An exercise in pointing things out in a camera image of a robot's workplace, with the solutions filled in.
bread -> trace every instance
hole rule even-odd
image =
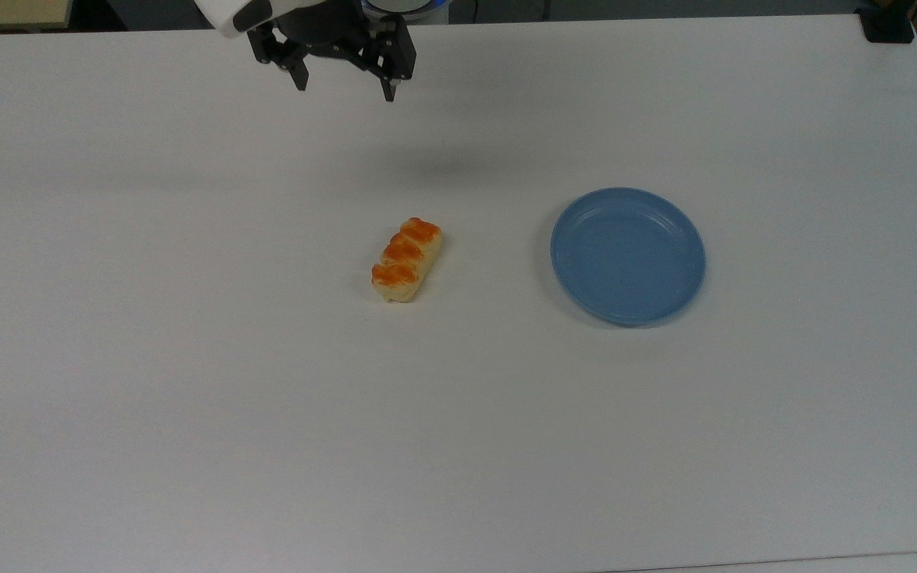
[[[441,250],[441,229],[418,218],[405,221],[371,269],[370,282],[385,301],[412,300]]]

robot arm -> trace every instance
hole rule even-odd
[[[377,76],[387,101],[412,77],[416,48],[399,14],[369,21],[361,0],[194,0],[226,37],[246,33],[254,57],[274,63],[305,90],[303,58],[343,59]],[[277,28],[284,41],[277,38]]]

black bracket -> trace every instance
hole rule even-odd
[[[862,20],[862,32],[865,39],[873,44],[910,44],[915,39],[911,28],[911,17],[907,12],[912,10],[916,0],[892,0],[884,7],[858,8],[855,14]]]
[[[254,57],[263,64],[274,63],[292,76],[299,91],[306,90],[310,79],[303,58],[306,55],[342,59],[364,72],[371,72],[381,83],[386,101],[394,101],[396,87],[412,77],[416,64],[416,47],[400,15],[387,16],[370,22],[366,29],[350,30],[332,42],[303,44],[274,35],[270,21],[247,31]]]

white table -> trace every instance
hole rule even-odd
[[[0,571],[587,572],[917,552],[917,45],[854,16],[0,37]],[[568,301],[576,196],[708,275]],[[411,305],[369,268],[418,215]]]

